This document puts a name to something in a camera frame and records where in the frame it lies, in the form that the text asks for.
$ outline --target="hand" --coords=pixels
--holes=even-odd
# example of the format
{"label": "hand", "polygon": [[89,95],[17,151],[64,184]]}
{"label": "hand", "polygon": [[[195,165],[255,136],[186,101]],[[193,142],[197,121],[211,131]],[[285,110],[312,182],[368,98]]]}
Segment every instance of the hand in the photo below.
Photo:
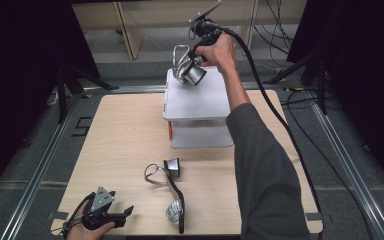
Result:
{"label": "hand", "polygon": [[204,55],[208,62],[204,62],[201,66],[215,65],[220,73],[225,73],[228,69],[236,69],[236,51],[235,42],[231,36],[222,33],[217,42],[211,46],[199,46],[195,53]]}
{"label": "hand", "polygon": [[[82,214],[85,210],[86,205],[88,204],[89,200],[86,201],[79,209],[79,211],[76,214]],[[81,219],[77,219],[72,223],[72,228],[68,232],[67,240],[99,240],[101,239],[102,235],[107,233],[109,230],[114,228],[115,223],[110,222],[102,227],[95,229],[95,230],[89,230],[83,226],[81,223]]]}

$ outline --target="table top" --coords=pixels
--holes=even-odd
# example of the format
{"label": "table top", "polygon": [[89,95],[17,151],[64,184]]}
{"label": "table top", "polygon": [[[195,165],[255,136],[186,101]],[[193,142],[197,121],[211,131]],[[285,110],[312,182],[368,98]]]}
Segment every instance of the table top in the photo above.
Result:
{"label": "table top", "polygon": [[[266,105],[259,91],[248,91],[267,127],[285,148],[298,173],[305,213],[317,213],[298,154],[281,123]],[[267,91],[284,117],[277,94]],[[123,228],[113,235],[177,235],[178,224],[166,219],[174,200],[168,187],[156,187],[144,180],[151,164],[180,159],[177,187],[185,197],[185,235],[236,235],[241,219],[234,173],[234,147],[173,149],[168,124],[163,118],[163,93],[107,95],[101,100],[88,136],[61,201],[59,212],[72,214],[81,200],[98,186],[116,191],[109,213],[121,213],[134,205]],[[62,226],[54,220],[51,229]],[[307,221],[311,233],[322,230],[321,220]]]}

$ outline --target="black stand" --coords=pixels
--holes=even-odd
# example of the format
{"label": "black stand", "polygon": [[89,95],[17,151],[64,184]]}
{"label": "black stand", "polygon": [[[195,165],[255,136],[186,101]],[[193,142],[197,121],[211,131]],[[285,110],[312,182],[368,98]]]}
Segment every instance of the black stand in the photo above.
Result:
{"label": "black stand", "polygon": [[342,28],[344,28],[345,18],[349,12],[347,8],[348,5],[345,1],[335,1],[320,32],[318,40],[316,41],[316,44],[312,48],[311,52],[293,66],[289,67],[286,71],[279,73],[276,77],[269,81],[264,81],[263,83],[276,84],[301,67],[306,66],[304,73],[301,76],[301,83],[304,86],[309,86],[313,84],[315,79],[317,79],[317,103],[322,112],[326,115],[325,66],[327,55],[329,50],[333,48],[334,41],[339,39],[339,34]]}
{"label": "black stand", "polygon": [[81,94],[84,89],[82,85],[80,85],[78,78],[85,78],[92,83],[106,89],[106,90],[114,90],[118,89],[118,86],[112,86],[100,78],[95,78],[90,74],[74,67],[74,66],[61,66],[57,73],[57,90],[59,96],[59,108],[60,108],[60,118],[59,123],[67,115],[67,101],[65,98],[65,86],[70,90],[72,94]]}

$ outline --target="dark gray shirt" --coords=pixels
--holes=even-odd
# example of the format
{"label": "dark gray shirt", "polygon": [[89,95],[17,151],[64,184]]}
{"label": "dark gray shirt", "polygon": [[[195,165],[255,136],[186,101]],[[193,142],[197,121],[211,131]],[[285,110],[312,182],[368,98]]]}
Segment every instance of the dark gray shirt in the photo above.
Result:
{"label": "dark gray shirt", "polygon": [[297,173],[252,104],[227,117],[235,143],[242,239],[310,239]]}

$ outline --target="gray sleeve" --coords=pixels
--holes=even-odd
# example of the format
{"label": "gray sleeve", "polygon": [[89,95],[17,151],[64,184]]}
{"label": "gray sleeve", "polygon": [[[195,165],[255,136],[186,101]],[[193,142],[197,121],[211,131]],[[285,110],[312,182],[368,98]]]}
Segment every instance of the gray sleeve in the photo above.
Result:
{"label": "gray sleeve", "polygon": [[227,117],[235,143],[242,239],[310,239],[297,173],[252,104]]}

